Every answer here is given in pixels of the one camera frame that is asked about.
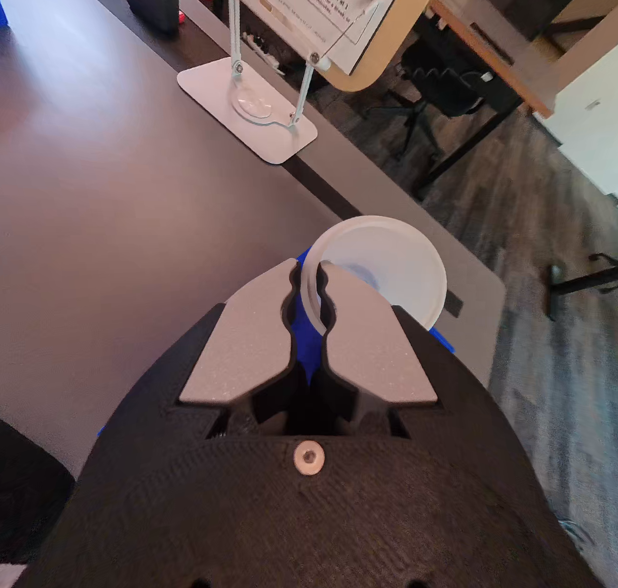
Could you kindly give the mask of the white plastic bottle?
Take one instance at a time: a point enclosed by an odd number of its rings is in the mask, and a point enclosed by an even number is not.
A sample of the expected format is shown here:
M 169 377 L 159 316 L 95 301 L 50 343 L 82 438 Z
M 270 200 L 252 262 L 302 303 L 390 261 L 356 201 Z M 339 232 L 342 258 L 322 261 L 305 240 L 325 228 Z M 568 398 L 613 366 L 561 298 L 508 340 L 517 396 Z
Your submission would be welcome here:
M 447 275 L 437 249 L 420 230 L 384 216 L 359 216 L 328 229 L 302 260 L 300 298 L 313 328 L 323 336 L 318 267 L 332 262 L 402 307 L 426 330 L 434 328 L 447 293 Z

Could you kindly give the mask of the wooden instruction board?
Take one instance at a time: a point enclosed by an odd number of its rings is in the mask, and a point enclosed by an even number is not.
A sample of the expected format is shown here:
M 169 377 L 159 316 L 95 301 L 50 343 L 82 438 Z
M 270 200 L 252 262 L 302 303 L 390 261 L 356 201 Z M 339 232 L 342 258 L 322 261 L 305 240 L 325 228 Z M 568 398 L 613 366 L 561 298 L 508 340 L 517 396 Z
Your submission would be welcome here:
M 429 5 L 430 0 L 395 0 L 370 42 L 367 51 L 361 57 L 357 68 L 351 75 L 344 75 L 344 72 L 339 67 L 331 64 L 329 59 L 318 59 L 318 55 L 315 52 L 305 56 L 302 55 L 300 47 L 292 45 L 290 41 L 286 41 L 285 38 L 277 33 L 278 30 L 283 30 L 284 35 L 286 35 L 286 27 L 272 28 L 268 24 L 270 20 L 269 15 L 264 19 L 256 15 L 256 11 L 251 6 L 245 4 L 243 0 L 240 0 L 240 2 L 246 5 L 256 17 L 304 59 L 305 62 L 312 61 L 314 69 L 330 85 L 344 92 L 356 92 L 370 86 L 384 72 L 418 18 Z

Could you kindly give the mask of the blue plastic bin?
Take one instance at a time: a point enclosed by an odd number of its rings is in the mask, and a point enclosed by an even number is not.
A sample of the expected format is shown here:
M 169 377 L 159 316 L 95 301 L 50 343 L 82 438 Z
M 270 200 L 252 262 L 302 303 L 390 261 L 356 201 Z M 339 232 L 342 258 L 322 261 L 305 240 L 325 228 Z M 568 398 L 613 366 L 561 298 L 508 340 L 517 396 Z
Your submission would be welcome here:
M 300 268 L 303 268 L 305 264 L 305 258 L 308 252 L 309 250 L 306 250 L 297 258 Z M 177 347 L 177 345 L 179 345 L 179 343 L 181 343 L 185 339 L 188 339 L 190 334 L 195 335 L 195 333 L 193 333 L 194 331 L 200 329 L 204 331 L 202 333 L 203 337 L 197 340 L 197 343 L 193 342 L 195 345 L 189 351 L 193 355 L 189 357 L 189 372 L 192 371 L 195 363 L 197 362 L 198 357 L 196 354 L 200 353 L 206 345 L 206 341 L 210 337 L 210 334 L 214 329 L 214 325 L 220 317 L 222 308 L 222 303 L 214 306 L 211 311 L 209 311 L 208 314 L 206 314 L 202 318 L 202 320 L 200 320 L 196 325 L 194 325 L 178 340 L 178 342 L 174 344 L 174 346 L 172 346 L 173 348 L 175 348 Z M 307 385 L 309 385 L 312 381 L 312 377 L 316 375 L 316 373 L 321 367 L 322 337 L 320 336 L 318 331 L 313 328 L 313 325 L 309 321 L 304 306 L 302 305 L 300 296 L 295 297 L 292 309 L 294 309 L 294 320 L 292 322 L 292 337 L 297 342 L 297 347 L 299 349 L 297 365 L 300 368 L 299 371 L 302 372 L 302 379 L 307 383 Z M 455 352 L 454 347 L 435 328 L 431 328 L 428 332 L 436 338 L 437 342 L 444 346 L 444 349 L 450 351 L 451 353 Z M 126 400 L 128 400 L 129 396 L 131 396 L 131 394 L 136 391 L 139 384 L 141 384 L 141 382 L 146 379 L 147 374 L 151 373 L 151 369 L 152 368 L 150 368 L 148 372 L 146 372 L 146 374 L 142 376 L 138 383 L 134 385 L 130 393 L 121 402 L 120 407 L 123 407 L 123 405 L 126 404 Z M 228 420 L 228 413 L 221 413 L 220 418 L 215 421 L 213 427 L 208 432 L 208 438 L 224 436 L 226 434 Z

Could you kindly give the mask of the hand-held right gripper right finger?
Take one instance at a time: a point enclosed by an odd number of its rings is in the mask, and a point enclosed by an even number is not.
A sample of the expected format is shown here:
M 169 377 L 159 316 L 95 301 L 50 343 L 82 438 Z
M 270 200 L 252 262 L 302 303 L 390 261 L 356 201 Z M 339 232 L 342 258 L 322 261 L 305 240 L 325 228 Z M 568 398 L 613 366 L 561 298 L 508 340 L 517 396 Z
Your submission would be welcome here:
M 330 261 L 318 267 L 318 294 L 327 375 L 361 398 L 389 406 L 437 404 L 437 393 L 390 302 L 374 287 Z

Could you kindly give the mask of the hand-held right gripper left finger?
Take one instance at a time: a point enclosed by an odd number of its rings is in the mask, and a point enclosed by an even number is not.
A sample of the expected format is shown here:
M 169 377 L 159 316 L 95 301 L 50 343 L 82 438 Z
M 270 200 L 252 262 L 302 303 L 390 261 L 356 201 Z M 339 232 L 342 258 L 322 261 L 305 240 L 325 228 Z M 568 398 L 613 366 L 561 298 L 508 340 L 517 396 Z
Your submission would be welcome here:
M 283 261 L 225 302 L 179 395 L 181 403 L 232 405 L 288 369 L 292 336 L 284 303 L 293 296 L 297 265 L 294 258 Z

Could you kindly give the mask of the person's black trousers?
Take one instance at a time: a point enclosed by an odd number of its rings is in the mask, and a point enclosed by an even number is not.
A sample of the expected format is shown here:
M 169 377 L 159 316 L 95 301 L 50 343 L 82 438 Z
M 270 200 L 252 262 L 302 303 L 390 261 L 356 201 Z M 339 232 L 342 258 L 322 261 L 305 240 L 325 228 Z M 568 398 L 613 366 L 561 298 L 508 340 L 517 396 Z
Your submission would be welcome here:
M 1 421 L 1 564 L 35 560 L 74 487 L 61 462 Z

